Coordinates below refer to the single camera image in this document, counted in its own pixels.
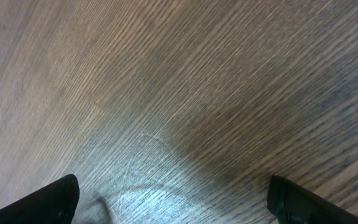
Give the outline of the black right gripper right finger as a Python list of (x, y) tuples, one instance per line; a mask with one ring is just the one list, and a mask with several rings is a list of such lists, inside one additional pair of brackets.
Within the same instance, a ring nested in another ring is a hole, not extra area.
[(302, 186), (271, 176), (267, 208), (280, 224), (358, 224), (358, 217)]

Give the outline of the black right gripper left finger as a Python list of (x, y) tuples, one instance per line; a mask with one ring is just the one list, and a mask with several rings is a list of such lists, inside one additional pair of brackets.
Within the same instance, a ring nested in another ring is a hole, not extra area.
[(0, 209), (0, 223), (71, 223), (79, 197), (78, 180), (68, 174)]

